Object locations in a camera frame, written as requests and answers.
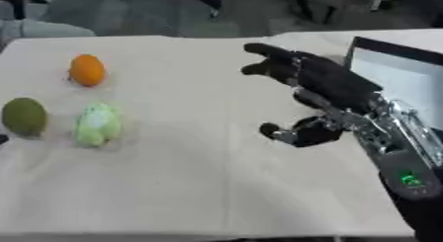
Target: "robotic arm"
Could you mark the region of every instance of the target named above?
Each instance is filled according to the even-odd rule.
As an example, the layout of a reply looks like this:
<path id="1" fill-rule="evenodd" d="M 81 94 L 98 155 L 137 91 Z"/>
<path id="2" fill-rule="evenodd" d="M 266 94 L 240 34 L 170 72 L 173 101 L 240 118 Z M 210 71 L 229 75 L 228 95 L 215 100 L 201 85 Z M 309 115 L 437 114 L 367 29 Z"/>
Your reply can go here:
<path id="1" fill-rule="evenodd" d="M 264 123 L 263 135 L 308 147 L 352 131 L 417 237 L 425 241 L 424 236 L 438 233 L 439 239 L 430 241 L 443 241 L 443 144 L 416 110 L 401 101 L 388 101 L 381 86 L 327 58 L 262 43 L 249 43 L 244 49 L 265 60 L 243 67 L 243 74 L 264 75 L 289 85 L 295 100 L 319 110 L 319 116 L 289 129 Z"/>

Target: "orange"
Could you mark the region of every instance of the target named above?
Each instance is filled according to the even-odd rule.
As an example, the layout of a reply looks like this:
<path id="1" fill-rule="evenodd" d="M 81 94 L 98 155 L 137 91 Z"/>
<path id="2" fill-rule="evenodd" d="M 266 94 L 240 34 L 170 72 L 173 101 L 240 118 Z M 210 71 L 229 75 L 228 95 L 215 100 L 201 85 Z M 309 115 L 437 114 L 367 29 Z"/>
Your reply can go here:
<path id="1" fill-rule="evenodd" d="M 69 77 L 85 87 L 100 84 L 105 75 L 105 66 L 96 56 L 82 54 L 71 62 Z"/>

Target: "robot finger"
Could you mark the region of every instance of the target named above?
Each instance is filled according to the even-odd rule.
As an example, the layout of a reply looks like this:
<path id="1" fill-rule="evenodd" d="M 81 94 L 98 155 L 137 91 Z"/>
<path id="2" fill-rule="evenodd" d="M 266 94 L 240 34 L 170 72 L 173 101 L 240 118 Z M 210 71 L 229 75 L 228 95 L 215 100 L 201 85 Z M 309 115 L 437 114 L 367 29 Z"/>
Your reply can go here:
<path id="1" fill-rule="evenodd" d="M 261 63 L 244 66 L 241 68 L 241 72 L 244 75 L 268 76 L 290 86 L 297 85 L 297 67 L 276 63 L 272 59 L 265 59 Z"/>
<path id="2" fill-rule="evenodd" d="M 283 64 L 292 64 L 294 52 L 276 46 L 252 42 L 244 45 L 244 50 L 249 53 L 259 54 Z"/>
<path id="3" fill-rule="evenodd" d="M 330 130 L 319 117 L 312 117 L 299 121 L 292 129 L 283 129 L 276 124 L 266 122 L 260 126 L 260 132 L 272 140 L 295 147 L 308 147 L 338 140 L 343 130 Z"/>

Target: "green fruit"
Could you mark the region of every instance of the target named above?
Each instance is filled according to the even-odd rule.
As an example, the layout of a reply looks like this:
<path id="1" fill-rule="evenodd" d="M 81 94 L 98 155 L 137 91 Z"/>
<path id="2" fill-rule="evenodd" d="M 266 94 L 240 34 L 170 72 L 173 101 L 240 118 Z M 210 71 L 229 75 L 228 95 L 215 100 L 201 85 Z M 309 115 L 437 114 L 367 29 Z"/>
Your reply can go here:
<path id="1" fill-rule="evenodd" d="M 46 127 L 44 107 L 30 98 L 17 98 L 5 105 L 2 122 L 12 132 L 24 136 L 40 136 Z"/>

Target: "fingertip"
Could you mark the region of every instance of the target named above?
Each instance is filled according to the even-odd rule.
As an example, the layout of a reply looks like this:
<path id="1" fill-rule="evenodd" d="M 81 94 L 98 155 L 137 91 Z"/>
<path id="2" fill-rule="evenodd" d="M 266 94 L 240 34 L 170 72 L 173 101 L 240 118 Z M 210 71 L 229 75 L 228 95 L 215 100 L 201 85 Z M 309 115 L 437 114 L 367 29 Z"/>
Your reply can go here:
<path id="1" fill-rule="evenodd" d="M 279 129 L 280 128 L 278 125 L 270 122 L 265 122 L 260 126 L 260 133 L 262 133 L 264 136 L 270 139 L 274 139 L 273 133 Z"/>
<path id="2" fill-rule="evenodd" d="M 241 72 L 244 75 L 260 75 L 262 73 L 262 67 L 260 66 L 260 64 L 250 64 L 250 65 L 246 65 L 243 66 L 241 68 Z"/>

